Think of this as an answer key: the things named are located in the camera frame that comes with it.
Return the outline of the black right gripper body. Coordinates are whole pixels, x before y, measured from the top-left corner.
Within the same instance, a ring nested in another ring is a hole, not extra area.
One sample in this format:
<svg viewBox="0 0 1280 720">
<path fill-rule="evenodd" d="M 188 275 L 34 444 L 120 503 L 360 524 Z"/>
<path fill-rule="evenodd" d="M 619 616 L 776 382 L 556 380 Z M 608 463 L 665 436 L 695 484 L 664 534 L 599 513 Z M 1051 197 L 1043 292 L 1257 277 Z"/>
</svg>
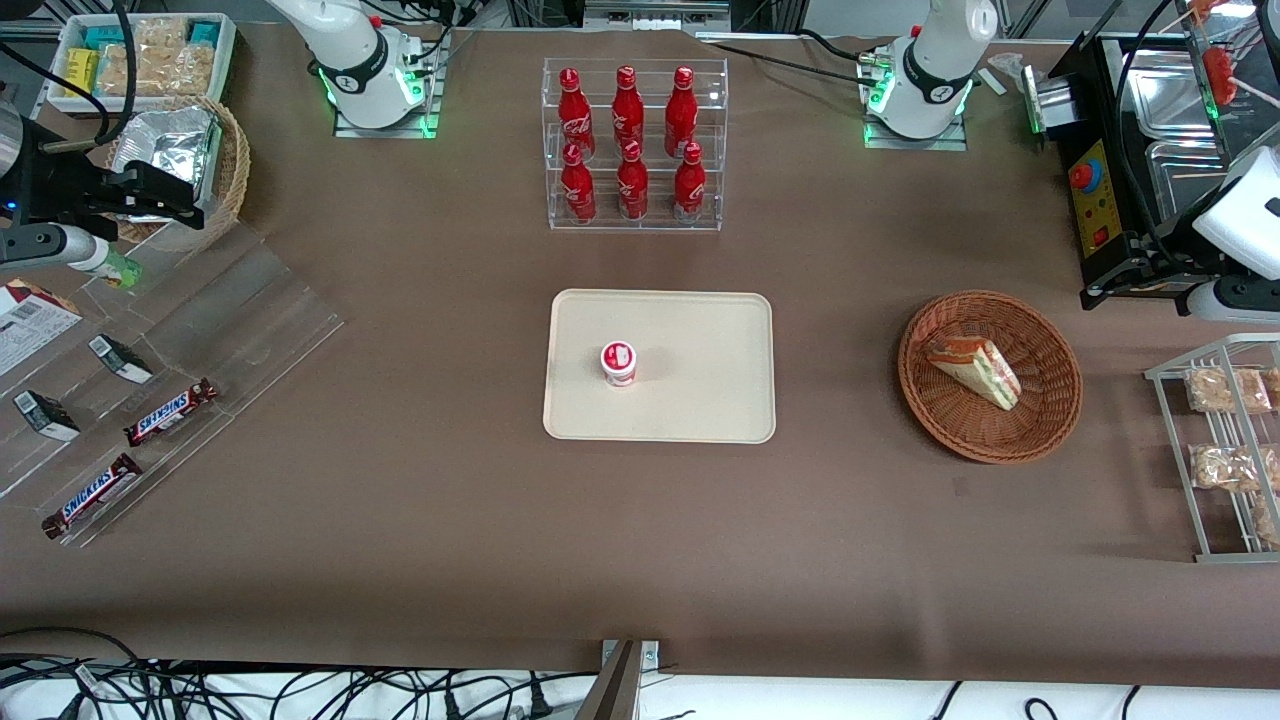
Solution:
<svg viewBox="0 0 1280 720">
<path fill-rule="evenodd" d="M 63 137 L 35 122 L 4 122 L 1 129 L 1 213 L 10 222 L 58 222 L 118 211 L 123 190 L 113 174 L 83 152 L 49 154 L 45 143 Z"/>
</svg>

